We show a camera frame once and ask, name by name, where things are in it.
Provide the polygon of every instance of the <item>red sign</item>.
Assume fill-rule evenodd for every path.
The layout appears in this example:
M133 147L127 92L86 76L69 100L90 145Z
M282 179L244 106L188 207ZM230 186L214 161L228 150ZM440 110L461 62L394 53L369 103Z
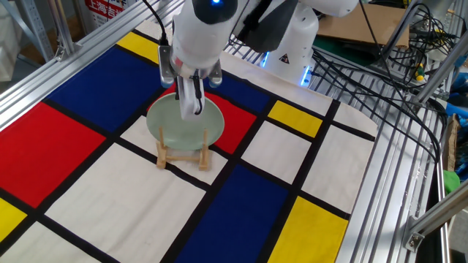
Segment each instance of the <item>red sign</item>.
M109 2L105 0L85 0L85 4L92 12L105 16L106 18L113 18L124 11L123 8L117 7L114 4L109 4Z

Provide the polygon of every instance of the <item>warning label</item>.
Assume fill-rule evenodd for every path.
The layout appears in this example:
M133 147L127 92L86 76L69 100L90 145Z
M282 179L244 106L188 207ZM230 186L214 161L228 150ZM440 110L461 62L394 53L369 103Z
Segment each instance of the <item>warning label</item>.
M279 60L285 62L286 64L290 63L290 60L287 58L287 54L284 54L281 58L279 58Z
M127 0L110 0L110 2L105 0L85 0L85 5L91 11L96 27L102 26L128 7Z

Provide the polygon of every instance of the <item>black line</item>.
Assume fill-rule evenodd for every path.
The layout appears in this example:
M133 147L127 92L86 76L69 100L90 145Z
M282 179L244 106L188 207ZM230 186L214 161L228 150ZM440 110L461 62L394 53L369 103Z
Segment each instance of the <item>black line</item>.
M43 226L47 227L50 231L54 232L72 245L81 249L89 256L92 256L101 262L118 262L111 256L99 250L97 247L88 243L81 237L71 233L71 231L68 229L65 229L60 224L48 218L39 208L34 209L30 205L26 204L17 197L14 197L12 194L8 193L2 188L0 188L0 197L27 215L26 218L23 219L21 223L19 223L18 226L15 227L15 229L0 242L0 256L7 252L7 250L10 249L12 245L18 241L20 237L23 236L24 233L37 221Z
M311 202L312 204L323 208L324 210L327 210L328 212L334 214L335 216L338 216L340 218L343 218L344 220L349 220L351 218L351 214L344 212L341 209L338 209L334 207L333 205L328 204L327 202L318 199L316 197L313 197L311 194L305 192L305 191L299 191L299 196L304 198L305 200Z
M124 140L122 138L117 138L116 143L118 145L126 148L127 150L130 150L131 152L135 153L139 157L142 157L145 160L153 163L154 166L156 166L157 157L154 154L149 153L146 150L143 150L142 148L132 144L131 142L127 142L126 140ZM201 180L198 180L197 178L185 173L184 171L182 171L181 169L179 169L178 167L176 167L175 165L173 165L173 164L171 164L169 162L166 163L166 168L165 169L168 170L168 171L171 171L178 178L180 178L180 179L186 181L187 183L190 183L193 186L198 187L198 188L200 188L200 189L202 189L204 191L207 191L210 188L209 184L207 184L207 183L205 183L205 182L203 182Z
M284 189L287 189L287 190L292 190L292 186L289 184L289 183L286 183L284 182L283 180L279 179L278 177L274 176L274 175L271 175L269 174L268 172L250 164L249 162L243 160L243 159L239 159L237 160L237 162L242 165L243 167L247 168L248 170L250 170L251 172L253 172L254 174L256 175L259 175L263 178L265 178L266 180L269 180L273 183L275 183L276 185L278 186L281 186L282 188Z
M26 204L23 200L15 197L10 194L7 190L0 187L0 198L7 201L17 209L21 210L25 214L30 214L34 212L34 208L31 205Z
M161 259L161 263L165 262L174 262L177 259L177 256L180 254L184 248L187 241L189 241L190 236L192 236L193 231L197 228L198 224L205 215L207 209L210 207L211 203L216 198L216 195L221 190L222 186L229 178L233 172L236 163L234 160L229 160L226 165L223 167L219 175L216 177L214 182L211 184L211 187L206 192L205 196L202 198L198 206L195 208L194 212L191 214L189 220L185 223L182 230L178 233L174 242L170 245L169 249L166 251L166 254Z
M78 237L59 223L48 218L47 216L42 215L38 218L38 222L42 225L56 233L61 238L65 239L69 243L73 244L77 248L81 249L83 252L92 256L93 258L99 260L100 262L118 262L112 256L109 256L107 253L101 251L94 245L90 244L88 241L84 240L81 237Z
M238 147L235 149L234 154L231 156L231 158L228 159L227 163L216 177L215 181L211 184L211 187L207 190L205 196L202 198L197 208L195 208L195 211L190 216L189 220L186 222L184 228L179 232L177 238L166 251L166 254L162 258L161 262L174 262L177 259L177 256L184 248L193 231L197 228L197 225L200 223L202 217L205 215L205 212L214 201L214 198L219 193L226 180L229 178L231 172L234 170L234 167L237 163L239 163L239 160L241 160L242 154L247 149L255 134L262 126L263 121L271 111L275 101L276 100L274 99L270 99L263 108L263 111L260 113L260 115L257 116L254 123L250 126L250 129L241 140ZM211 146L211 149L214 149L216 152L219 150L220 155L225 155L223 153L224 151L216 146Z
M236 80L238 82L244 83L244 84L248 85L249 87L251 87L251 88L253 88L253 89L257 90L257 91L260 91L261 93L263 93L265 95L268 95L271 99L275 99L275 100L278 100L280 102L284 102L285 104L293 106L296 109L301 110L301 111L303 111L305 113L308 113L308 114L310 114L310 115L312 115L312 116L314 116L316 118L319 118L319 119L324 118L323 115L321 115L319 113L316 113L315 111L309 110L309 109L307 109L307 108L305 108L303 106L300 106L299 104L297 104L295 102L291 102L290 100L287 100L287 99L281 97L280 95L274 94L271 91L267 91L266 89L261 88L261 87L255 85L254 83L251 83L250 81L248 81L246 79L240 78L240 77L238 77L236 75L233 75L232 73L226 72L224 70L222 71L222 74L226 75L226 76L228 76L228 77L230 77L230 78L232 78L232 79L234 79L234 80Z
M215 153L218 153L220 156L224 157L227 160L231 158L231 155L229 153L225 152L224 150L222 150L220 147L218 147L215 144L208 146L208 149L212 150Z
M314 138L313 138L313 137L310 137L309 135L304 134L304 133L302 133L302 132L300 132L300 131L294 129L294 128L292 128L291 126L288 126L288 125L282 123L281 121L277 121L277 120L275 120L275 119L273 119L273 118L270 118L270 117L267 117L266 120L267 120L268 122L270 122L270 123L272 123L272 124L278 126L278 127L281 128L281 129L287 130L288 132L294 134L294 135L297 136L297 137L300 137L300 138L302 138L302 139L304 139L304 140L306 140L306 141L308 141L308 142L314 142Z
M355 135L357 137L360 137L362 139L365 139L365 140L368 140L368 141L371 141L371 142L375 142L375 137L368 134L368 133L366 133L366 132L364 132L364 131L354 129L352 127L346 126L343 123L339 123L337 121L332 121L331 125L335 126L336 128L340 128L343 131L349 132L350 134L353 134L353 135Z
M0 242L0 256L7 252L11 246L20 239L20 237L29 229L29 227L36 222L34 216L29 216L29 214L34 213L34 208L26 204L22 200L13 196L6 190L0 187L0 198L10 203L12 206L19 209L21 212L26 214L26 217L11 231L1 242Z
M284 201L284 204L278 214L278 217L273 223L273 227L271 228L271 231L268 234L265 244L263 244L262 250L260 251L260 254L256 261L257 263L267 262L270 258L271 252L273 252L276 242L278 241L279 235L281 234L281 231L283 230L283 227L286 224L286 220L289 217L289 214L291 213L294 203L301 192L302 185L304 184L309 170L312 167L312 164L314 163L315 157L317 157L320 146L322 145L323 140L325 139L325 135L327 134L328 129L331 126L331 122L335 117L338 108L339 102L333 100L330 105L330 108L327 111L327 114L325 115L325 118L323 119L322 125L320 125L317 135L315 136L314 143L311 144L309 150L307 151L306 157L304 158L302 165L299 168L298 174L295 176L295 179L292 182L292 190L288 193L286 200Z
M188 183L191 183L193 186L195 187L198 187L202 190L209 190L210 188L210 185L201 181L201 180L198 180L197 178L185 173L184 171L182 171L181 169L179 169L176 165L174 164L170 164L170 163L166 163L166 170L167 171L171 171L175 176L177 176L178 178L188 182Z
M159 40L158 40L158 39L155 39L155 38L153 38L153 37L151 37L151 36L149 36L149 35L147 35L147 34L141 32L141 31L139 31L139 30L136 29L136 28L132 30L132 33L135 33L135 34L137 34L138 36L140 36L140 37L142 37L142 38L145 38L146 40L149 40L149 41L154 42L154 43L156 43L156 44L159 45Z
M155 92L149 96L144 103L142 103L131 115L128 117L114 132L115 138L120 137L127 129L132 126L135 121L138 120L142 115L146 116L146 110L150 107L164 92L165 88L162 86L158 87Z
M9 250L13 244L36 222L33 216L26 216L16 227L0 242L0 257Z
M54 110L59 111L60 113L70 117L74 121L77 121L78 123L92 129L93 131L97 132L98 134L101 134L103 136L110 136L110 131L102 128L101 126L89 121L87 118L82 117L81 115L78 115L77 113L68 110L66 107L62 106L61 104L53 101L52 99L44 99L42 100L42 103L45 103L47 106L52 107Z
M205 91L206 93L208 94L212 94L212 95L215 95L215 96L218 96L220 97L221 99L225 99L227 100L229 103L231 103L232 105L238 107L239 109L241 110L244 110L252 115L258 115L259 112L255 111L255 110L252 110L251 108L247 107L246 105L244 104L241 104L239 102L237 102L236 100L234 100L232 97L230 96L226 96L220 92L218 92L215 88L212 88L210 89L209 91Z
M106 139L100 146L98 146L86 159L78 165L78 167L65 178L60 185L53 190L51 194L44 198L44 200L37 207L36 211L40 214L45 213L54 202L56 202L66 191L68 191L73 184L80 179L80 177L93 165L102 154L109 149L113 144L112 140Z
M323 120L322 125L320 125L317 135L315 136L315 141L314 143L312 143L310 149L307 151L306 158L304 158L304 161L301 167L299 168L298 174L296 175L294 182L292 182L292 185L298 191L302 188L302 185L306 180L307 174L309 173L309 170L312 167L312 164L314 163L315 157L317 157L320 146L322 146L323 140L325 139L325 136L331 126L331 122L335 117L336 112L338 112L339 105L340 102L336 100L332 101L330 108L328 109L327 114L325 116L325 119Z
M266 106L263 108L263 111L257 115L255 118L254 123L250 126L250 129L247 131L247 133L244 135L244 138L241 140L237 148L234 150L233 157L235 159L240 159L242 157L242 154L246 151L247 147L249 147L250 142L254 139L256 133L258 133L258 130L262 126L263 122L267 118L269 112L275 105L276 100L270 99L266 103Z
M146 58L146 57L144 57L144 56L138 55L137 53L135 53L135 52L133 52L133 51L131 51L131 50L128 50L128 49L126 49L125 47L122 47L122 46L120 46L120 45L118 45L118 44L115 44L114 47L117 48L117 49L120 50L120 51L124 51L125 53L127 53L127 54L129 54L129 55L131 55L131 56L134 56L135 58L138 58L138 59L140 59L140 60L146 62L146 63L149 64L150 66L155 66L155 67L159 68L159 65L158 65L156 62L153 62L153 61L152 61L151 59L149 59L149 58Z

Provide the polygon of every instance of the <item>yellow square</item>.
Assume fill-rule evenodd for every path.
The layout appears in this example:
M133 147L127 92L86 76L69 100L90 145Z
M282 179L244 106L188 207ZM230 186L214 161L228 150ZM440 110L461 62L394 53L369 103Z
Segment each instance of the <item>yellow square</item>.
M271 109L268 117L277 120L289 127L302 132L310 137L315 137L322 124L322 120L298 110L284 102L277 101Z
M0 241L15 229L26 214L0 198Z
M268 263L335 262L348 221L298 197Z
M130 32L117 45L159 64L158 44Z

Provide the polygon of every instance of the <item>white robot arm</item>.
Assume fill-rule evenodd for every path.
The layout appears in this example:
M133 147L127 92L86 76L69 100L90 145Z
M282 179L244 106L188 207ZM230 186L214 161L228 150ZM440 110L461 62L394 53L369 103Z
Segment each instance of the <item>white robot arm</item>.
M357 3L358 0L300 0L300 3L298 0L186 0L181 13L173 18L172 45L159 46L161 82L168 87L177 80L182 118L196 120L205 100L202 80L208 77L212 87L221 84L219 55L231 34L259 53L298 49L296 55L308 63L318 29L318 19L311 7L342 17ZM285 35L297 32L303 37L294 42L284 41ZM294 62L298 69L303 68L303 63ZM269 65L264 63L273 73L284 71L280 66Z

